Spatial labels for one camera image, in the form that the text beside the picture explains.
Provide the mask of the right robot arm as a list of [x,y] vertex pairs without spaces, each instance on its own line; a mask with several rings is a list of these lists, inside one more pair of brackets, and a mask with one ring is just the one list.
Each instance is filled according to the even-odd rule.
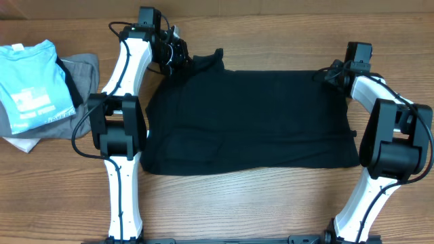
[[433,110],[393,91],[364,61],[335,60],[326,80],[370,114],[361,140],[361,176],[349,200],[317,243],[380,243],[370,228],[389,197],[423,179],[433,166]]

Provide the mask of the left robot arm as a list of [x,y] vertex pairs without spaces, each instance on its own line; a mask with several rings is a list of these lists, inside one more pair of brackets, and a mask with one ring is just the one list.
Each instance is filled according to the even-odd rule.
[[170,75],[189,61],[177,26],[158,33],[127,26],[114,71],[99,94],[90,94],[88,109],[94,146],[108,174],[111,223],[105,243],[143,243],[138,204],[138,166],[149,134],[138,93],[151,62]]

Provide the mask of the black t-shirt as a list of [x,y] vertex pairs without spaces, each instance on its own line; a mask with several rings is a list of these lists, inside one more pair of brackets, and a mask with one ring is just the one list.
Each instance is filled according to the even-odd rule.
[[165,78],[146,108],[144,171],[198,176],[256,167],[355,167],[344,94],[309,70],[227,70],[223,51]]

